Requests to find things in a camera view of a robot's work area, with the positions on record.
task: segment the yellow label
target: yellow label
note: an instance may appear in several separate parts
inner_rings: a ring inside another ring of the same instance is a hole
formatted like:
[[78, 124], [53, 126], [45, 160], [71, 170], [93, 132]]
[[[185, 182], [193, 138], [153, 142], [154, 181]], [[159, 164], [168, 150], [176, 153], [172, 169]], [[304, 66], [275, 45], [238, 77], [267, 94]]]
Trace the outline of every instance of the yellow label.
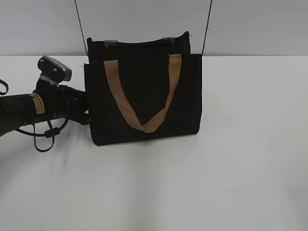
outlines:
[[35, 108], [37, 109], [37, 115], [38, 114], [44, 114], [45, 113], [45, 106], [44, 106], [44, 102], [43, 102], [42, 98], [36, 93], [32, 93], [32, 94], [29, 94], [29, 95], [33, 99], [33, 102], [35, 104]]

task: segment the white table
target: white table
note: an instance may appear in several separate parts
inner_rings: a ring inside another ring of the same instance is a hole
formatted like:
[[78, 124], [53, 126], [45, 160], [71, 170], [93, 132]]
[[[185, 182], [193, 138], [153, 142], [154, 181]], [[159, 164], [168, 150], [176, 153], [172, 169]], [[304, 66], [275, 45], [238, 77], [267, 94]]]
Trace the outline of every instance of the white table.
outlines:
[[[87, 58], [55, 58], [83, 90]], [[0, 57], [10, 94], [33, 90], [38, 59]], [[197, 135], [96, 147], [70, 122], [45, 154], [1, 137], [0, 230], [307, 230], [308, 57], [203, 61]]]

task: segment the hanging cord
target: hanging cord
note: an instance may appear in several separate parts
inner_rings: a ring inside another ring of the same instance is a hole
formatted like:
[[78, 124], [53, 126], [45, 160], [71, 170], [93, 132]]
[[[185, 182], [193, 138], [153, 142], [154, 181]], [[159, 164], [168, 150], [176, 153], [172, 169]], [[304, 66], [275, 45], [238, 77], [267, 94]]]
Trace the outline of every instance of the hanging cord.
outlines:
[[5, 95], [9, 91], [9, 85], [6, 82], [4, 82], [3, 80], [1, 80], [1, 79], [0, 79], [0, 84], [2, 84], [5, 87], [5, 89], [6, 89], [5, 92], [0, 91], [0, 95]]
[[[33, 133], [31, 132], [27, 132], [27, 131], [24, 131], [24, 130], [21, 130], [21, 129], [17, 129], [16, 131], [22, 133], [22, 134], [25, 134], [27, 136], [33, 136], [34, 137], [34, 146], [35, 146], [35, 149], [41, 153], [45, 153], [47, 151], [49, 151], [53, 145], [54, 145], [54, 140], [55, 140], [55, 136], [56, 135], [59, 135], [60, 134], [60, 131], [62, 129], [64, 129], [64, 127], [67, 125], [68, 123], [68, 120], [69, 120], [69, 112], [70, 112], [70, 106], [69, 106], [69, 102], [68, 102], [68, 99], [66, 97], [66, 95], [63, 93], [63, 91], [61, 91], [61, 94], [63, 96], [63, 98], [65, 99], [65, 102], [66, 102], [66, 115], [65, 115], [65, 121], [64, 123], [62, 124], [62, 126], [60, 128], [53, 128], [52, 127], [52, 124], [51, 124], [51, 120], [48, 118], [47, 119], [47, 123], [48, 123], [48, 126], [49, 126], [49, 129], [48, 131], [45, 131], [44, 134], [36, 134], [35, 133], [35, 124], [32, 124], [33, 126]], [[42, 150], [42, 149], [39, 149], [37, 147], [37, 141], [36, 141], [36, 137], [46, 137], [46, 138], [52, 138], [52, 144], [51, 144], [51, 147], [48, 148], [48, 149], [45, 149], [45, 150]]]
[[208, 9], [207, 22], [206, 22], [206, 29], [205, 29], [205, 34], [204, 34], [203, 48], [202, 48], [202, 55], [203, 55], [203, 53], [204, 53], [205, 39], [206, 39], [206, 34], [207, 34], [207, 29], [208, 29], [208, 22], [209, 22], [209, 20], [210, 20], [210, 14], [211, 14], [211, 10], [212, 10], [212, 3], [213, 3], [213, 0], [211, 0], [211, 2], [210, 2], [210, 8]]
[[81, 27], [81, 21], [80, 21], [80, 16], [79, 16], [79, 11], [78, 11], [78, 7], [77, 7], [77, 3], [76, 3], [76, 0], [74, 0], [74, 1], [75, 1], [75, 7], [76, 7], [76, 11], [77, 11], [80, 31], [81, 31], [81, 35], [82, 35], [82, 39], [83, 39], [83, 45], [85, 46], [86, 54], [88, 55], [88, 51], [87, 51], [87, 47], [86, 47], [86, 42], [85, 42], [85, 37], [83, 35], [83, 30], [82, 30], [82, 27]]

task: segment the white wall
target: white wall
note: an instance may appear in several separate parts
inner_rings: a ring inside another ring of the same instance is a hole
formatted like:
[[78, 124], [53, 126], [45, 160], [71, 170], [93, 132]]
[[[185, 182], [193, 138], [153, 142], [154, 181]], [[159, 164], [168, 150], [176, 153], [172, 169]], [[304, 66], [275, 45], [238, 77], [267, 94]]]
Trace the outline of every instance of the white wall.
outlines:
[[85, 55], [73, 0], [1, 0], [0, 55]]
[[189, 31], [201, 53], [209, 0], [77, 0], [85, 37], [142, 42]]
[[[189, 30], [200, 53], [209, 0], [77, 0], [85, 37], [139, 42]], [[213, 0], [205, 55], [308, 55], [307, 0]], [[2, 0], [0, 55], [84, 55], [74, 0]]]
[[308, 55], [307, 0], [213, 0], [206, 55]]

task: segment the white surface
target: white surface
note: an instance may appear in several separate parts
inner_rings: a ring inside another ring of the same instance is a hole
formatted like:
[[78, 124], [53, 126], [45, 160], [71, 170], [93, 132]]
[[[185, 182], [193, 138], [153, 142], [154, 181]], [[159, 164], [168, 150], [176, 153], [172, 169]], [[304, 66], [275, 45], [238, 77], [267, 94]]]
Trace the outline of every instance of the white surface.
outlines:
[[0, 55], [85, 55], [74, 0], [1, 0]]
[[213, 0], [205, 55], [307, 55], [307, 0]]
[[[0, 57], [10, 94], [31, 92], [38, 58]], [[58, 58], [82, 89], [87, 58]], [[307, 63], [205, 57], [194, 136], [96, 147], [71, 122], [46, 154], [1, 137], [0, 230], [307, 230]]]

